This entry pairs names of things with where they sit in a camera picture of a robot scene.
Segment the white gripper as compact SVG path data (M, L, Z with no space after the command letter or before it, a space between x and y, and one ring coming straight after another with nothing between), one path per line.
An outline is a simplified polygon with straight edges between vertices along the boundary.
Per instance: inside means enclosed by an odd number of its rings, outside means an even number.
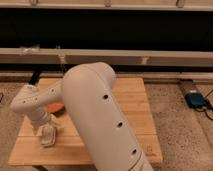
M39 128L47 123L50 123L52 121L53 115L48 112L44 112L40 114L37 118L31 119L31 125L32 125L32 130L33 134L36 135Z

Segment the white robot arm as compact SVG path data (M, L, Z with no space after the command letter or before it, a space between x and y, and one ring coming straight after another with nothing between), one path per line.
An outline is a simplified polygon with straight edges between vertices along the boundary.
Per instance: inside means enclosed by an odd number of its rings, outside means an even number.
M24 85L10 108L40 127L51 120L44 106L61 101L97 171L154 171L112 93L115 81L106 63L80 64L45 89Z

